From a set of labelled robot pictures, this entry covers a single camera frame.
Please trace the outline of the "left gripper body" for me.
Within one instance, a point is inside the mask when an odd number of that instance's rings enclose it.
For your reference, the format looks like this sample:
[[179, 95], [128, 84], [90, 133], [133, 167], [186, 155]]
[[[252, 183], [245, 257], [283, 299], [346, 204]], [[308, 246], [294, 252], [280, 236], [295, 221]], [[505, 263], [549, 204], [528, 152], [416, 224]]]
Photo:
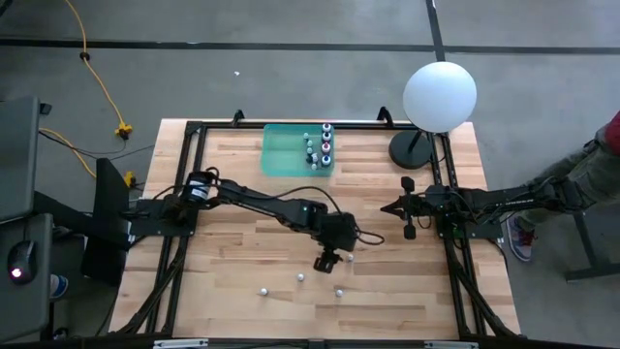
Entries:
[[308, 205], [310, 237], [322, 248], [322, 259], [341, 260], [336, 250], [352, 252], [357, 241], [356, 221], [348, 212], [329, 211], [325, 204]]

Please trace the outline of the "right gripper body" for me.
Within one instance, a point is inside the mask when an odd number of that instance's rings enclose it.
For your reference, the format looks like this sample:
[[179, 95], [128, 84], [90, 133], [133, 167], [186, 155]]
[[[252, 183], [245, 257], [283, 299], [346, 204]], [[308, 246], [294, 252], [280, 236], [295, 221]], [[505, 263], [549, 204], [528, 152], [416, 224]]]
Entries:
[[405, 239], [415, 239], [417, 229], [413, 219], [421, 216], [441, 215], [450, 203], [451, 189], [442, 185], [431, 185], [423, 193], [415, 194], [415, 181], [407, 176], [401, 178], [401, 187], [405, 194], [401, 197], [402, 217], [406, 222]]

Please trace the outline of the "teal translucent plastic bin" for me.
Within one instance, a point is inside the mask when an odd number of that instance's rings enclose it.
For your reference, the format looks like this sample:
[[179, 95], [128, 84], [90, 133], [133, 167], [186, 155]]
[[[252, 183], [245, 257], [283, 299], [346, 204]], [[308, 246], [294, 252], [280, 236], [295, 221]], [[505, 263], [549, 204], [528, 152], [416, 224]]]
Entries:
[[[321, 151], [322, 124], [267, 124], [263, 127], [263, 149], [261, 155], [261, 167], [263, 173], [274, 177], [329, 177], [335, 167], [335, 131], [332, 125], [331, 151], [323, 154]], [[309, 140], [305, 141], [303, 134], [309, 134]], [[307, 142], [313, 141], [312, 154], [317, 154], [319, 160], [306, 163]], [[331, 157], [331, 165], [323, 167], [321, 158], [324, 155]], [[316, 171], [311, 165], [316, 163]]]

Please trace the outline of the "white globe lamp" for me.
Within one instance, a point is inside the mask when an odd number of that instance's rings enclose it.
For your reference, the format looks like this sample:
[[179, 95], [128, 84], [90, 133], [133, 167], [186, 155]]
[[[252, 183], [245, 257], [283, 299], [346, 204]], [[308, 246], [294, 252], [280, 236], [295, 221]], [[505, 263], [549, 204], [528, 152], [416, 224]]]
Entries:
[[467, 121], [477, 100], [477, 84], [462, 66], [439, 61], [419, 68], [408, 79], [402, 94], [403, 112], [416, 129], [399, 132], [391, 139], [391, 161], [407, 170], [425, 166], [433, 158], [431, 137]]

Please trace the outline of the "person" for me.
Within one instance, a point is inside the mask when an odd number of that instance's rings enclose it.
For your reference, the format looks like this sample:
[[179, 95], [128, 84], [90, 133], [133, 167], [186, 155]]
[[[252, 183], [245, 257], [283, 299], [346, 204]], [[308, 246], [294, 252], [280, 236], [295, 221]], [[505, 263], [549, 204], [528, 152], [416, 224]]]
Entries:
[[[548, 166], [527, 184], [538, 184], [553, 176], [573, 181], [586, 207], [620, 200], [620, 111], [581, 149]], [[536, 208], [510, 217], [507, 231], [513, 255], [521, 262], [529, 262], [536, 227], [558, 215], [560, 212]]]

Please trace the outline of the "black metal stand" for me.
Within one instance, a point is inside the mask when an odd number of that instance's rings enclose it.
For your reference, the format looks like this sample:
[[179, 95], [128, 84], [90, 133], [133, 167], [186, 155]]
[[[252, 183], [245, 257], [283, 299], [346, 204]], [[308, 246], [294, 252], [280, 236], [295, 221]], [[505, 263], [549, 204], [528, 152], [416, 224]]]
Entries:
[[91, 215], [37, 192], [33, 211], [52, 216], [56, 226], [87, 237], [80, 271], [94, 280], [118, 287], [131, 248], [128, 221], [121, 213], [129, 209], [129, 188], [108, 158], [96, 161], [96, 190]]

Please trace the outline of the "person's shoe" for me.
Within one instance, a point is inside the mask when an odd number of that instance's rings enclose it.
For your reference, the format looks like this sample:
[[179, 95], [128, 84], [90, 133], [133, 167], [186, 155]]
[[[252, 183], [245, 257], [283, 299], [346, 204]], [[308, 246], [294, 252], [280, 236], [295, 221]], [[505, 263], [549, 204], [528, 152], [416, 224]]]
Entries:
[[49, 298], [51, 300], [59, 299], [64, 296], [69, 287], [69, 280], [64, 275], [58, 275], [52, 273], [50, 275], [50, 294]]

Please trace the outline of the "dark grey desk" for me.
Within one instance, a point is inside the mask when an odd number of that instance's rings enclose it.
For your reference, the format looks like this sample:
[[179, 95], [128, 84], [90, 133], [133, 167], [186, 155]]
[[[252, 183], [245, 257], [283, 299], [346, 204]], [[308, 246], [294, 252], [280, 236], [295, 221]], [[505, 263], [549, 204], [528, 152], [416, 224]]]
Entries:
[[[40, 214], [0, 225], [0, 343], [41, 331], [48, 322], [52, 217]], [[36, 275], [25, 285], [10, 278], [11, 249], [34, 241]]]

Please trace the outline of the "black computer mouse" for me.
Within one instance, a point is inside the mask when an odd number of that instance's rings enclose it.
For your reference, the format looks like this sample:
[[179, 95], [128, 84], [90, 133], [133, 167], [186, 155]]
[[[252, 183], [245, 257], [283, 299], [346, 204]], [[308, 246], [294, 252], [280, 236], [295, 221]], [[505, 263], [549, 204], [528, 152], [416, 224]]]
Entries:
[[14, 245], [9, 252], [7, 270], [15, 285], [30, 283], [37, 274], [37, 243], [23, 240]]

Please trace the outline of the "dark grey cabinet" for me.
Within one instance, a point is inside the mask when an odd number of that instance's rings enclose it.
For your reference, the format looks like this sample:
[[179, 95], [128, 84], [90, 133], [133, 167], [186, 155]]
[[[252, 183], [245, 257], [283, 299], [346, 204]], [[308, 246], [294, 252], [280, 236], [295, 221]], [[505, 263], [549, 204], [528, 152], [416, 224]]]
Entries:
[[38, 127], [38, 98], [0, 103], [0, 222], [33, 209]]

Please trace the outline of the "black aluminium rig frame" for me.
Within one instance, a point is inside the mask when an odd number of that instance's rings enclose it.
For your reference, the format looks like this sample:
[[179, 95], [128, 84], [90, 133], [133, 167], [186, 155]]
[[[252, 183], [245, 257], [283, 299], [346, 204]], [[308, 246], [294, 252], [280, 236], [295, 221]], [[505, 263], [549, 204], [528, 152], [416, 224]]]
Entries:
[[[381, 208], [402, 192], [404, 175], [388, 158], [400, 122], [340, 121], [329, 177], [268, 177], [261, 169], [264, 123], [217, 119], [161, 122], [144, 193], [170, 186], [180, 160], [200, 160], [257, 191], [294, 190], [339, 205], [385, 243], [357, 245], [332, 273], [313, 270], [320, 247], [274, 219], [236, 206], [200, 214], [179, 291], [167, 290], [155, 318], [175, 336], [207, 338], [455, 339], [458, 323], [483, 328], [470, 301], [453, 304], [445, 244], [427, 219], [413, 240]], [[305, 275], [299, 282], [296, 276]], [[260, 295], [266, 288], [268, 294]], [[344, 295], [338, 298], [335, 291]]]

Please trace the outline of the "silver metal bracket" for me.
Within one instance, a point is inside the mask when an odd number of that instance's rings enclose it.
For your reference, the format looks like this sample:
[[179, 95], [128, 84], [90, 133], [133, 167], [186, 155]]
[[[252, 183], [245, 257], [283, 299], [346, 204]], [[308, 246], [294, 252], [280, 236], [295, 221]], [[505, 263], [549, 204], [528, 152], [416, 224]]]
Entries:
[[184, 338], [156, 340], [152, 349], [202, 349], [207, 348], [209, 341], [206, 338]]
[[476, 342], [456, 340], [433, 340], [425, 341], [424, 349], [480, 349]]

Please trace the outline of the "dark grey table frame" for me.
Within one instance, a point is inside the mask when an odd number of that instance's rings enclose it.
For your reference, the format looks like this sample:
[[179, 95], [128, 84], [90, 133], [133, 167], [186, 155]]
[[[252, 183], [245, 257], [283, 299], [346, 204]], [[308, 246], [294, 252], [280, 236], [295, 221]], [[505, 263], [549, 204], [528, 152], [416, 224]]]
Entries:
[[612, 213], [620, 214], [620, 201], [602, 206], [591, 206], [573, 214], [573, 220], [580, 237], [589, 267], [582, 270], [570, 270], [565, 273], [567, 282], [620, 275], [620, 262], [612, 263], [604, 246], [604, 234], [594, 230], [594, 219], [607, 218]]

